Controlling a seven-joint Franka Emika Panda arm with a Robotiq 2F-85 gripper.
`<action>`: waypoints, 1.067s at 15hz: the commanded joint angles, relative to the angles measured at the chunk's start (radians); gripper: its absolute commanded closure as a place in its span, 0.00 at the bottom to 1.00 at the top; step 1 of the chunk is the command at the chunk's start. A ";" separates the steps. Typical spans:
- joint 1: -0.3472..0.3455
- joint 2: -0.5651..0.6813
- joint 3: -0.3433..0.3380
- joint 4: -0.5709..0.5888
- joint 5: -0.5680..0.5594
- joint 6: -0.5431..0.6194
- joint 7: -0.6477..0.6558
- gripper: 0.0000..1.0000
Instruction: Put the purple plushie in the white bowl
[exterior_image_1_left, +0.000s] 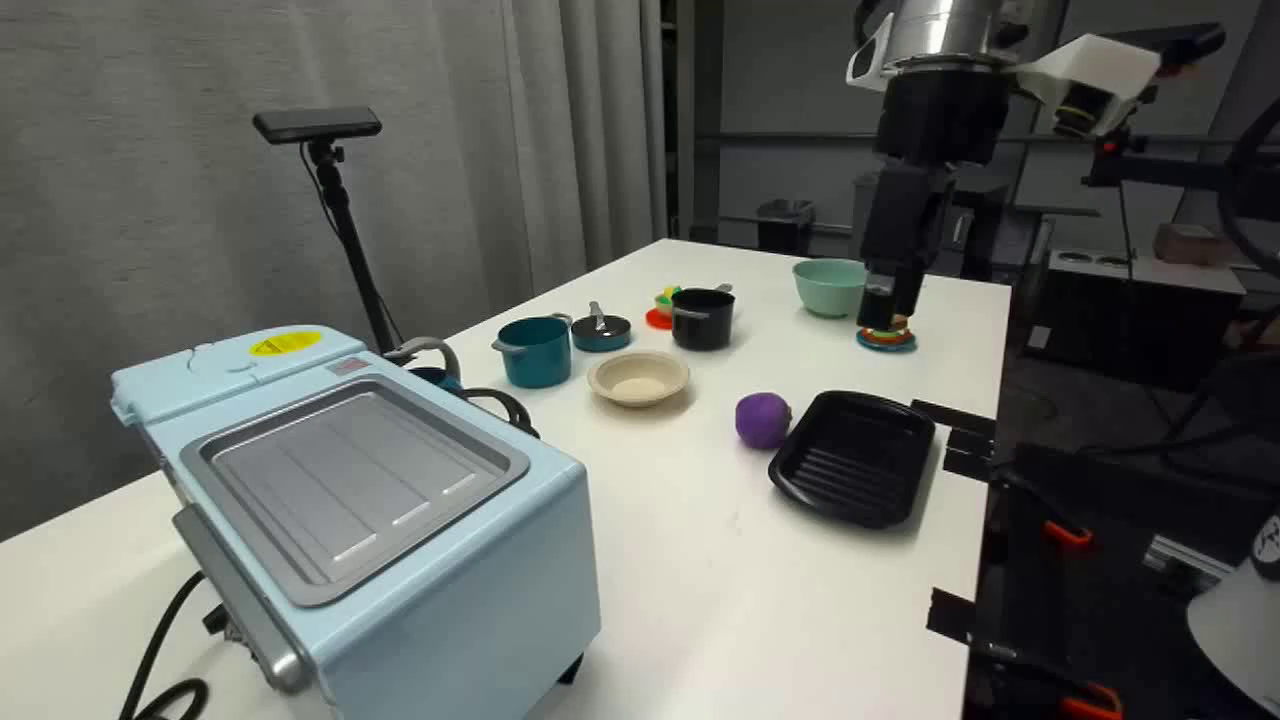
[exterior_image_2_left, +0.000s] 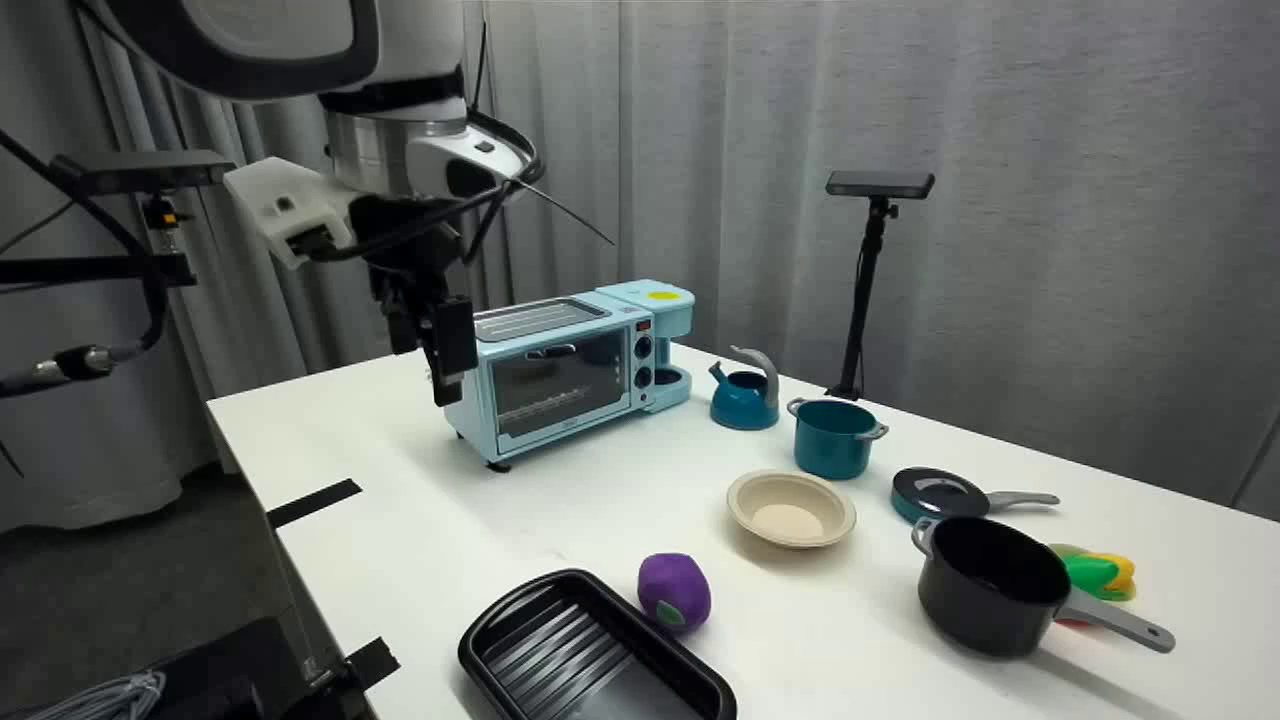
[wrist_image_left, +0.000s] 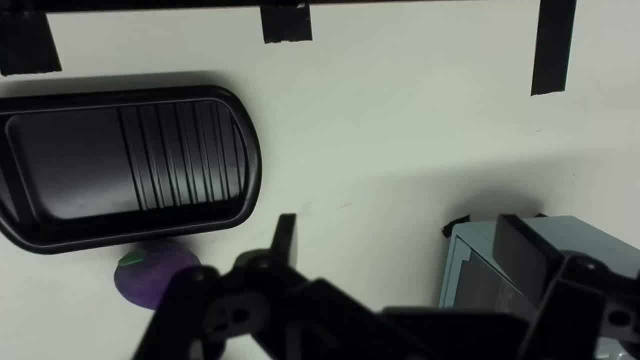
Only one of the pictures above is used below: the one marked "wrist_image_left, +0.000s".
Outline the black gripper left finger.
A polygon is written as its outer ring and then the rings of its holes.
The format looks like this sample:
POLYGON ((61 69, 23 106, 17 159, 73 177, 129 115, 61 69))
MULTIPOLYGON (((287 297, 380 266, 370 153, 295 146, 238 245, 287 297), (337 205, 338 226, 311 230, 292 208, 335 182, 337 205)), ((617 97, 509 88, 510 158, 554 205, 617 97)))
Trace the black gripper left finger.
POLYGON ((135 360, 223 360, 253 338, 271 360, 359 360, 374 354, 370 312, 326 280, 292 266, 297 216, 283 214, 269 247, 241 253, 230 271, 180 269, 135 360))

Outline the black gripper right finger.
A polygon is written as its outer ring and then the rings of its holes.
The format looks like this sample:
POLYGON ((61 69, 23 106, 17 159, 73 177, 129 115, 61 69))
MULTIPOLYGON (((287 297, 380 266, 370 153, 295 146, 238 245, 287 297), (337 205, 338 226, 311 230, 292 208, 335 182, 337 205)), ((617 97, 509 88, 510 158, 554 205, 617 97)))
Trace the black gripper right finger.
POLYGON ((554 247, 514 214, 497 220, 495 259, 534 305, 518 360, 597 360, 600 338, 640 358, 640 278, 554 247))

